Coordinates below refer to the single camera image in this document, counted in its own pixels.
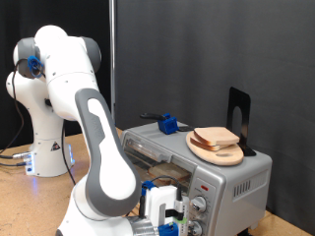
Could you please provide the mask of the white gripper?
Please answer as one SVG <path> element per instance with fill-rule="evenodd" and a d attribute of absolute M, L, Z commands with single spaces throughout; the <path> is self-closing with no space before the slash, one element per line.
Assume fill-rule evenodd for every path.
<path fill-rule="evenodd" d="M 145 216 L 154 227 L 172 222 L 178 216 L 176 201 L 176 187 L 153 187 L 146 191 Z"/>

